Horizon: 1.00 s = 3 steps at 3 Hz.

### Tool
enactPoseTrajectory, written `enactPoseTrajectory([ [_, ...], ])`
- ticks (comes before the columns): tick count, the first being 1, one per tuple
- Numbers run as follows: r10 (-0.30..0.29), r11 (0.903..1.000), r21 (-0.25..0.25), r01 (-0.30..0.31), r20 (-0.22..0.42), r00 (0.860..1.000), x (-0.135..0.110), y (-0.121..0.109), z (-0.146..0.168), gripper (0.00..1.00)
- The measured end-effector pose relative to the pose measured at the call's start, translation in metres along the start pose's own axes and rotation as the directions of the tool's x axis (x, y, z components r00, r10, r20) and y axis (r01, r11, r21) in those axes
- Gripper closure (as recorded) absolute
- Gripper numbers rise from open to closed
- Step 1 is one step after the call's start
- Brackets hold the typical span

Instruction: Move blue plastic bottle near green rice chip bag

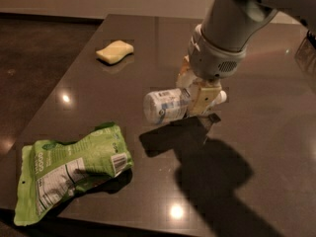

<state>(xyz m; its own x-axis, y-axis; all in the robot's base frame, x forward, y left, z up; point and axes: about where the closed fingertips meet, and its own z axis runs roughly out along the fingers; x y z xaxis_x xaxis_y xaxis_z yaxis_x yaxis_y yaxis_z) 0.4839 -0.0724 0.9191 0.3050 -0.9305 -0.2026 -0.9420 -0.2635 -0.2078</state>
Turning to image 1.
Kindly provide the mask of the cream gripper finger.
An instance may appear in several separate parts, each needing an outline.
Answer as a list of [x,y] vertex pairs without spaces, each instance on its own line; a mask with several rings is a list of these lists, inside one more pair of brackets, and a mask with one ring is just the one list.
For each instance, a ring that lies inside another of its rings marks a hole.
[[190,100],[188,105],[189,116],[204,115],[222,90],[219,80],[207,81],[196,79],[189,86]]
[[197,77],[192,71],[189,57],[186,55],[183,58],[180,72],[177,77],[176,86],[178,88],[190,88],[195,84],[196,80]]

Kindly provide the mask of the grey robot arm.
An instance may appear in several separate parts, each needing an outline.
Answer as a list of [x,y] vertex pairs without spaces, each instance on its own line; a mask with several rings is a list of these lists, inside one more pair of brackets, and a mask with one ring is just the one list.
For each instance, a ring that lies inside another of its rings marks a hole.
[[315,11],[316,0],[214,0],[193,32],[177,80],[191,97],[187,114],[204,115],[223,101],[220,80],[236,72],[250,37],[277,13],[315,33]]

